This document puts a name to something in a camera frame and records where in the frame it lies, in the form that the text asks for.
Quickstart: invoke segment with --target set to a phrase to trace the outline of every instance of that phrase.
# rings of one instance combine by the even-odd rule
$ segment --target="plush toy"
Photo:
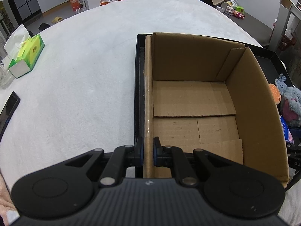
[[[288,88],[287,85],[284,83],[285,81],[286,76],[284,76],[282,73],[279,75],[279,78],[275,80],[275,85],[278,88],[281,95],[283,95],[286,89]]]
[[[280,100],[281,100],[281,95],[280,95],[278,88],[274,84],[271,84],[271,83],[269,84],[269,87],[272,92],[275,103],[279,104]]]
[[[280,111],[288,126],[301,127],[301,91],[288,87],[283,93]]]
[[[238,11],[234,11],[233,15],[234,15],[234,17],[239,18],[239,19],[244,18],[243,13],[238,12]]]
[[[301,91],[296,87],[288,87],[284,82],[286,76],[279,75],[275,80],[281,97],[280,112],[290,127],[301,127]]]

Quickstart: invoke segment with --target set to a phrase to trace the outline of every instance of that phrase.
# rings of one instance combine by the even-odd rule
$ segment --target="pink figurine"
[[[238,11],[234,11],[234,14],[233,14],[236,18],[239,18],[239,19],[243,19],[244,16],[241,12],[238,12]]]

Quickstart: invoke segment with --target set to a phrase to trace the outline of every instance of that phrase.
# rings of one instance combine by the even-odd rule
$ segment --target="gray floor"
[[[34,35],[40,33],[39,27],[42,23],[49,24],[50,26],[54,25],[51,23],[51,21],[56,17],[62,17],[63,19],[67,19],[73,15],[75,15],[76,12],[73,12],[72,7],[70,4],[67,4],[66,6],[62,7],[59,10],[54,11],[53,13],[47,14],[46,16],[43,16],[42,14],[34,19],[34,21],[26,25],[25,27],[28,31],[31,31]]]

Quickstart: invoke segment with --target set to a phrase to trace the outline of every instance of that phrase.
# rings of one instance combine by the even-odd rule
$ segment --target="blue packaging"
[[[290,142],[290,143],[294,143],[294,139],[293,139],[293,137],[292,137],[292,135],[291,135],[291,133],[288,129],[288,126],[287,126],[283,116],[280,116],[280,120],[281,120],[281,124],[282,124],[282,129],[283,129],[285,141]]]

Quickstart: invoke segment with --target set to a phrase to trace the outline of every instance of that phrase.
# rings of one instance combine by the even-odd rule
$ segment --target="green tissue box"
[[[12,59],[8,66],[15,78],[21,77],[33,69],[44,46],[45,44],[39,34],[23,42],[17,59]]]

